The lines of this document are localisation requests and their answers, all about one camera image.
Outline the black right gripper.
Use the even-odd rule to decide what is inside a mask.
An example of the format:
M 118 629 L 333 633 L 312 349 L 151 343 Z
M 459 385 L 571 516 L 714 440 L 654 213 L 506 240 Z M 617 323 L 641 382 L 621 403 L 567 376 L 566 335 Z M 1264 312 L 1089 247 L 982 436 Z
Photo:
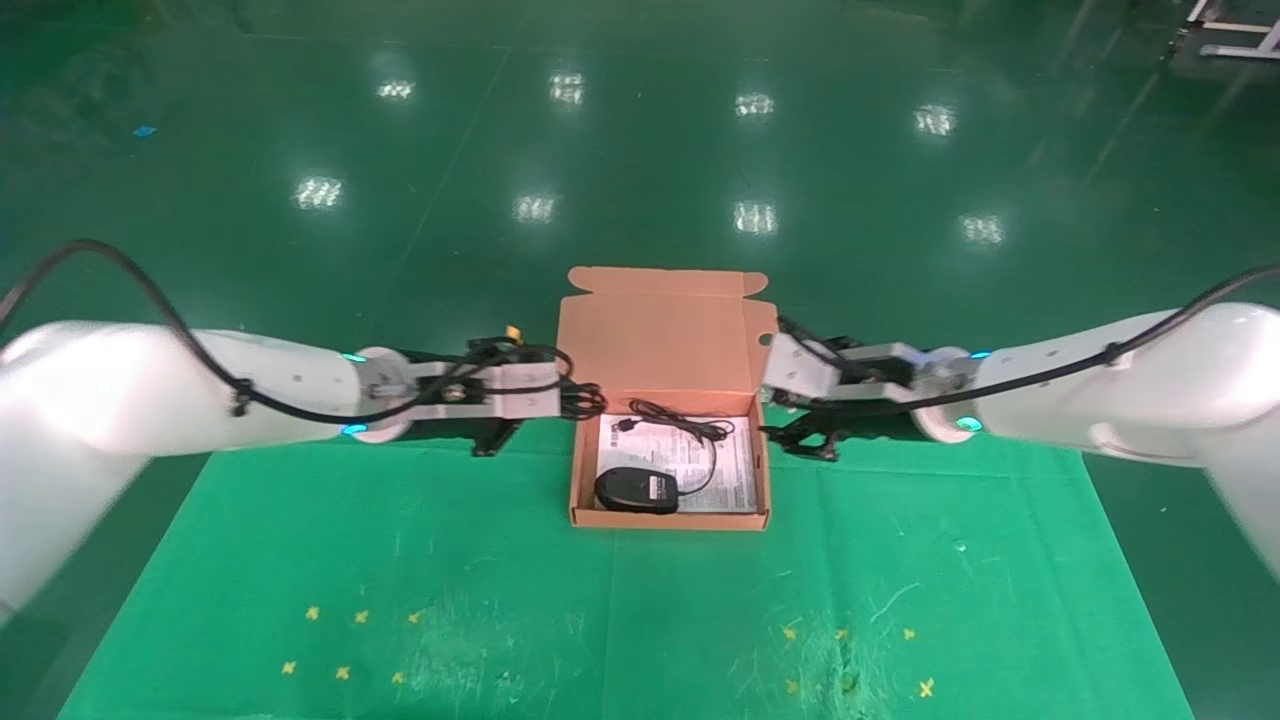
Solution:
M 783 314 L 778 315 L 778 328 L 817 354 L 841 354 L 852 348 L 852 338 L 819 337 Z M 837 404 L 836 407 L 810 404 L 786 409 L 794 418 L 783 424 L 762 425 L 762 433 L 785 454 L 822 462 L 837 462 L 838 446 L 849 436 L 924 434 L 913 413 L 897 404 Z

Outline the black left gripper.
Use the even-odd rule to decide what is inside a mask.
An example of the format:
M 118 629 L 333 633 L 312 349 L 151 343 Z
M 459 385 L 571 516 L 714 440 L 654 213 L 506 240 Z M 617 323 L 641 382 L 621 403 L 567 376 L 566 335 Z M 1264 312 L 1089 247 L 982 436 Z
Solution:
M 559 416 L 564 420 L 593 418 L 593 383 L 559 383 Z M 524 425 L 503 418 L 445 418 L 419 423 L 419 439 L 468 439 L 474 457 L 494 457 Z

